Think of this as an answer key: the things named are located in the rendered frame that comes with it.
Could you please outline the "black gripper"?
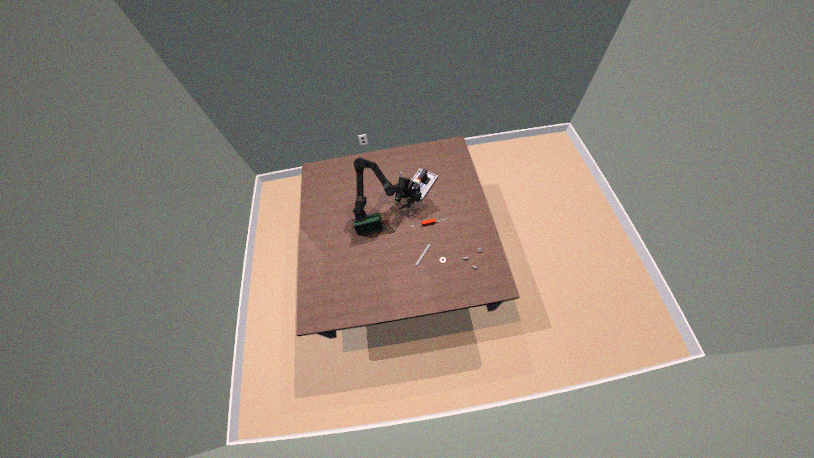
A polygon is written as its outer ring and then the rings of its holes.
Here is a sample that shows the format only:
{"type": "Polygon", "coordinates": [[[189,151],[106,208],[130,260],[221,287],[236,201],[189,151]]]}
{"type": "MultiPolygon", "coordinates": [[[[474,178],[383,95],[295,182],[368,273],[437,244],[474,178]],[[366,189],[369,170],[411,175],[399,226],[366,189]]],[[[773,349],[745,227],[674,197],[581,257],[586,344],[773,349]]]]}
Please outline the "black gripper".
{"type": "MultiPolygon", "coordinates": [[[[405,190],[407,191],[407,195],[406,195],[407,198],[410,197],[410,198],[413,198],[414,201],[417,201],[417,202],[420,201],[420,198],[421,198],[421,195],[422,195],[421,192],[419,192],[419,191],[415,192],[414,189],[412,191],[410,191],[407,188],[405,190]]],[[[404,198],[406,199],[406,197],[404,197],[404,198]]]]}

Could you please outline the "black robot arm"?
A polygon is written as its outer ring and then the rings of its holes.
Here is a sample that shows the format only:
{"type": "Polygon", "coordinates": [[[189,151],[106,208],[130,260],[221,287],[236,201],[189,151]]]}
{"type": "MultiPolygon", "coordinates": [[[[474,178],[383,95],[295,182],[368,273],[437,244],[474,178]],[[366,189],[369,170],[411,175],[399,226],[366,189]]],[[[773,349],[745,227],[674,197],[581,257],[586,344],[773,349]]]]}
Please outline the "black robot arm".
{"type": "Polygon", "coordinates": [[[395,200],[400,202],[401,198],[406,197],[407,191],[406,188],[412,191],[412,187],[414,182],[406,177],[399,177],[398,184],[392,185],[384,176],[380,168],[378,167],[375,161],[367,161],[363,158],[357,158],[353,162],[354,169],[356,171],[356,191],[357,196],[355,200],[355,208],[353,209],[353,213],[355,214],[356,223],[361,221],[366,221],[367,216],[366,212],[364,212],[364,206],[367,203],[366,197],[363,195],[363,170],[365,168],[371,168],[377,178],[383,185],[384,191],[388,196],[392,196],[397,188],[399,189],[396,191],[395,200]]]}

